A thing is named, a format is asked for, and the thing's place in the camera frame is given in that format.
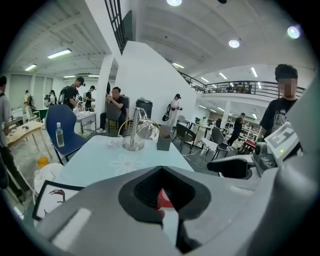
light blue table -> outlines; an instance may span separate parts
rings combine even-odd
[[[108,146],[111,140],[118,147]],[[92,137],[65,165],[55,182],[86,187],[92,183],[153,166],[173,166],[193,172],[188,162],[171,143],[169,151],[157,150],[157,142],[146,140],[144,149],[128,151],[122,137]]]

black t-shirt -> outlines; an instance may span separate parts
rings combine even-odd
[[[287,100],[278,98],[270,102],[266,109],[260,125],[266,129],[265,138],[288,121],[287,113],[297,102],[296,100]]]
[[[63,104],[68,105],[69,108],[73,110],[75,106],[70,103],[69,99],[75,100],[76,96],[77,96],[77,89],[73,85],[68,86],[65,89]]]
[[[91,91],[88,91],[88,92],[85,94],[85,97],[88,97],[89,99],[92,99]],[[90,107],[90,106],[91,106],[91,100],[86,100],[86,101],[85,101],[85,106],[86,106],[86,107]]]
[[[127,109],[126,109],[126,100],[124,97],[119,96],[118,99],[114,99],[117,103],[123,104],[121,110],[121,117],[120,118],[125,118],[127,116]]]
[[[234,134],[240,134],[241,129],[242,129],[241,118],[238,117],[238,118],[234,121],[233,133],[234,133]]]

picture frame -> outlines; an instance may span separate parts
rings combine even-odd
[[[41,221],[55,208],[76,195],[83,187],[45,180],[36,199],[32,218]]]

fluorescent light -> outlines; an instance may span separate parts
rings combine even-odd
[[[288,33],[289,37],[291,37],[293,39],[297,39],[298,37],[300,37],[300,32],[295,26],[289,27],[287,30],[287,33]]]
[[[31,66],[28,66],[25,71],[30,71],[32,70],[33,68],[35,68],[37,65],[36,64],[32,64]]]
[[[55,54],[52,54],[52,55],[48,56],[48,58],[49,59],[53,59],[53,58],[59,57],[61,55],[70,54],[70,53],[71,53],[71,50],[70,49],[66,49],[66,50],[57,52]]]
[[[258,77],[258,75],[257,75],[257,72],[256,72],[255,68],[254,68],[254,67],[252,67],[252,68],[251,68],[251,70],[252,70],[252,72],[253,72],[254,76],[257,78],[257,77]]]
[[[166,0],[166,2],[171,6],[179,6],[182,3],[182,0]]]
[[[201,79],[206,81],[207,83],[209,83],[209,81],[207,79],[205,79],[204,77],[201,77]]]
[[[184,69],[185,67],[184,66],[181,66],[180,64],[178,63],[172,63],[173,66],[175,66],[176,68],[181,68],[181,69]]]
[[[240,43],[237,40],[231,40],[229,41],[229,46],[232,48],[238,48],[240,46]]]
[[[225,80],[228,79],[228,78],[227,78],[224,74],[222,74],[221,72],[219,73],[219,75],[222,76]]]

railing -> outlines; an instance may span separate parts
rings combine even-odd
[[[253,94],[259,96],[270,97],[278,99],[283,96],[279,90],[278,83],[269,81],[228,81],[217,82],[211,84],[204,84],[191,76],[179,72],[181,76],[188,82],[194,90],[202,94],[216,94],[216,93],[238,93],[238,94]],[[298,87],[296,96],[300,97],[304,88]]]
[[[125,27],[121,16],[120,0],[104,0],[104,2],[109,14],[116,42],[122,54],[126,47],[127,39],[125,38]]]

